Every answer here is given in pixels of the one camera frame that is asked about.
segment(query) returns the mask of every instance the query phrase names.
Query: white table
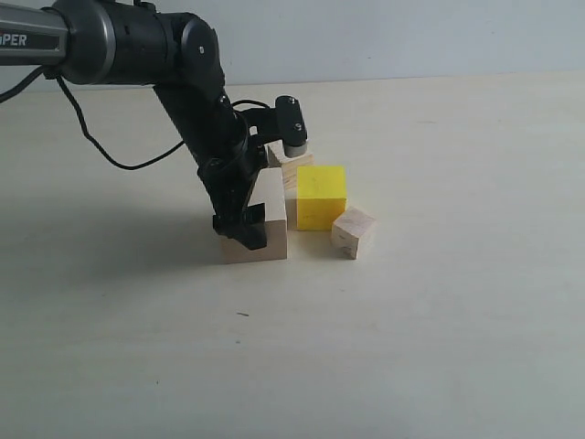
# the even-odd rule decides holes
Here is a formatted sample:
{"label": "white table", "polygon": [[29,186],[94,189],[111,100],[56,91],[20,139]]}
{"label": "white table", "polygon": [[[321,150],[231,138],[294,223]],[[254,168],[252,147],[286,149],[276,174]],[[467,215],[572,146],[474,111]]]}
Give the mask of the white table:
{"label": "white table", "polygon": [[[0,106],[0,437],[584,437],[585,72],[229,89],[285,93],[380,221],[362,261],[221,265],[186,150],[123,172],[61,94]],[[77,94],[121,161],[178,139]]]}

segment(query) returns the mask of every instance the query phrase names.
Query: yellow block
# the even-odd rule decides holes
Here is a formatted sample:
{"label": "yellow block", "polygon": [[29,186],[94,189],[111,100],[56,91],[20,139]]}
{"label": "yellow block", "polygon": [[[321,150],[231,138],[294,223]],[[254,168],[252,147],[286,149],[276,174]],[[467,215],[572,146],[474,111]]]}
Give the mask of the yellow block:
{"label": "yellow block", "polygon": [[297,170],[297,228],[331,230],[346,211],[346,171],[341,166],[300,166]]}

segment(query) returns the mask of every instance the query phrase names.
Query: block face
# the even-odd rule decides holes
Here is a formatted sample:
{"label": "block face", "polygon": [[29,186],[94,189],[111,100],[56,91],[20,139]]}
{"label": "block face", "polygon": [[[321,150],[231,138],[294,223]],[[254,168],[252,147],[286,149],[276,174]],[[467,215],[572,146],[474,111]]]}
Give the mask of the block face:
{"label": "block face", "polygon": [[347,199],[346,171],[341,166],[300,166],[297,192],[299,198]]}
{"label": "block face", "polygon": [[331,230],[346,210],[345,199],[297,199],[298,230]]}
{"label": "block face", "polygon": [[359,259],[372,244],[376,220],[350,208],[335,220],[331,242],[352,259]]}
{"label": "block face", "polygon": [[282,185],[282,171],[262,169],[250,196],[249,206],[264,203],[266,207],[266,236],[268,245],[250,251],[235,240],[220,237],[225,263],[260,262],[287,259],[287,219]]}
{"label": "block face", "polygon": [[297,169],[300,166],[313,166],[314,156],[307,152],[295,158],[289,158],[284,154],[281,144],[268,145],[268,164],[270,167],[279,167],[282,170],[282,182],[285,189],[296,188]]}

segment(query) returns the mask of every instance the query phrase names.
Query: small wooden cube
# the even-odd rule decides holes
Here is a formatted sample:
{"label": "small wooden cube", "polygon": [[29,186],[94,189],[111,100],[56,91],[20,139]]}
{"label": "small wooden cube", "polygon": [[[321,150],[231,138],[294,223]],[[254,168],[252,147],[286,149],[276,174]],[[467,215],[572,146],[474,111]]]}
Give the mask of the small wooden cube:
{"label": "small wooden cube", "polygon": [[270,144],[267,149],[269,166],[282,169],[282,182],[285,189],[296,187],[296,172],[299,166],[312,166],[314,164],[314,156],[310,152],[289,158],[284,154],[282,144]]}
{"label": "small wooden cube", "polygon": [[346,171],[341,166],[298,168],[298,230],[331,230],[346,210],[346,203]]}
{"label": "small wooden cube", "polygon": [[262,169],[250,196],[249,206],[265,204],[268,245],[250,251],[236,240],[220,237],[225,263],[276,261],[288,258],[287,219],[282,171]]}
{"label": "small wooden cube", "polygon": [[350,208],[333,224],[331,241],[351,259],[358,259],[371,246],[376,220]]}

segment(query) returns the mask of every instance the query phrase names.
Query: robotic arm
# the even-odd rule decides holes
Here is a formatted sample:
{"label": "robotic arm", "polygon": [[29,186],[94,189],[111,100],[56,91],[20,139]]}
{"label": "robotic arm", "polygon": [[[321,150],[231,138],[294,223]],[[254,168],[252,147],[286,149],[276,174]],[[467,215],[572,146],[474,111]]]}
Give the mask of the robotic arm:
{"label": "robotic arm", "polygon": [[274,108],[234,110],[217,34],[200,17],[161,14],[140,0],[57,0],[42,10],[0,4],[0,66],[9,65],[48,66],[48,78],[74,84],[154,85],[197,163],[216,233],[250,250],[266,246],[264,205],[248,207],[250,194],[268,165],[267,143],[282,140],[287,156],[304,154],[301,107],[281,96]]}

